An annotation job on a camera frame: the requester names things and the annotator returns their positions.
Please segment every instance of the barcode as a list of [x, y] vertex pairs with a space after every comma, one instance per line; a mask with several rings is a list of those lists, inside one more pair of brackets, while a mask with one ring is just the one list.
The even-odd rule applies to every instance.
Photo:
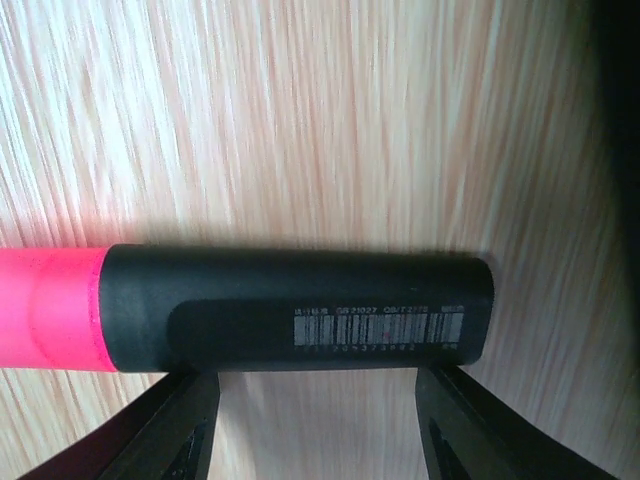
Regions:
[[300, 315], [295, 346], [457, 343], [464, 313]]

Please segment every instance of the wooden table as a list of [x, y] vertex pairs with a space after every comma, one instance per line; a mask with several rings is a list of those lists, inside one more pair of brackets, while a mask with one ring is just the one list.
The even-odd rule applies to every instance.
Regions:
[[[468, 371], [637, 478], [588, 27], [586, 8], [553, 0], [4, 0], [0, 245], [488, 252], [497, 302]], [[0, 478], [157, 378], [2, 371]], [[223, 374], [211, 477], [424, 478], [414, 380]]]

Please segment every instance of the highlighter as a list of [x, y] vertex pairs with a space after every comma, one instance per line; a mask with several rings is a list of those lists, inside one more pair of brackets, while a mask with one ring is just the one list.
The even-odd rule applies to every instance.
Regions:
[[477, 360], [494, 283], [466, 254], [0, 249], [0, 367], [331, 370]]

